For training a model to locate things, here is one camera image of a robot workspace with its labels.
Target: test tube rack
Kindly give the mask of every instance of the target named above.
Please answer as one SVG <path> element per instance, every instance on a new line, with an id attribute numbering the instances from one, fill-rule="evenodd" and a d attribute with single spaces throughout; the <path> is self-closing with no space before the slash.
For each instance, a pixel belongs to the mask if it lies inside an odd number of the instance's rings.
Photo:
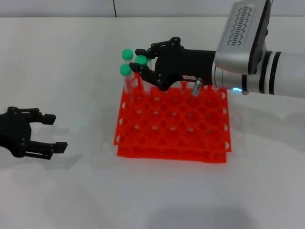
<path id="1" fill-rule="evenodd" d="M 225 163 L 231 152 L 226 89 L 203 86 L 197 97 L 186 82 L 146 94 L 136 73 L 122 91 L 114 145 L 117 156 Z"/>

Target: white table surface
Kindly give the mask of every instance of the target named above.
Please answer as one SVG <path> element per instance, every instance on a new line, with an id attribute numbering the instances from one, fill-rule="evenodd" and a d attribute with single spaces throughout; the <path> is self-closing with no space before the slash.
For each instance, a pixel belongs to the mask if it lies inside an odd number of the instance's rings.
<path id="1" fill-rule="evenodd" d="M 288 229 L 305 225 L 305 100 L 229 93 L 227 164 L 117 158 L 124 48 L 180 36 L 216 50 L 226 18 L 1 18 L 0 111 L 55 114 L 50 161 L 0 148 L 1 229 Z M 267 48 L 305 52 L 305 18 L 271 18 Z"/>

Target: blue led light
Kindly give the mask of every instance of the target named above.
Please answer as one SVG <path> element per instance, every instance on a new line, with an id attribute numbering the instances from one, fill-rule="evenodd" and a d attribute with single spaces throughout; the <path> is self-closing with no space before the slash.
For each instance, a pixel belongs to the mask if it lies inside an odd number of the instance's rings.
<path id="1" fill-rule="evenodd" d="M 233 91 L 236 91 L 236 92 L 242 92 L 242 89 L 237 88 L 237 87 L 233 88 L 232 90 L 233 90 Z"/>

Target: vent grille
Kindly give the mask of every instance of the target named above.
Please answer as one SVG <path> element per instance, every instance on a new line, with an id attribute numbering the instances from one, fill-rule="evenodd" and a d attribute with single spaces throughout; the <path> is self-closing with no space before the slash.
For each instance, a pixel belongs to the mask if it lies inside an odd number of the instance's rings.
<path id="1" fill-rule="evenodd" d="M 244 6 L 238 10 L 234 24 L 231 27 L 227 45 L 240 46 L 244 44 L 253 12 L 254 10 L 249 6 Z"/>

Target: white wall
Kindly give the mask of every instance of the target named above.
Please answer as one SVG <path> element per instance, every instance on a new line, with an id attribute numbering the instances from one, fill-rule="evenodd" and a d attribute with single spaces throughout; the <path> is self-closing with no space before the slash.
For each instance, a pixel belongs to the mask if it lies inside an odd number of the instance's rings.
<path id="1" fill-rule="evenodd" d="M 114 17 L 112 0 L 0 0 L 1 17 Z"/>
<path id="2" fill-rule="evenodd" d="M 226 16 L 236 0 L 114 0 L 118 17 Z M 305 0 L 274 0 L 272 15 L 305 16 Z M 113 0 L 0 0 L 0 17 L 114 17 Z"/>
<path id="3" fill-rule="evenodd" d="M 238 0 L 115 0 L 118 17 L 227 16 Z M 274 16 L 305 16 L 305 0 L 274 0 Z"/>

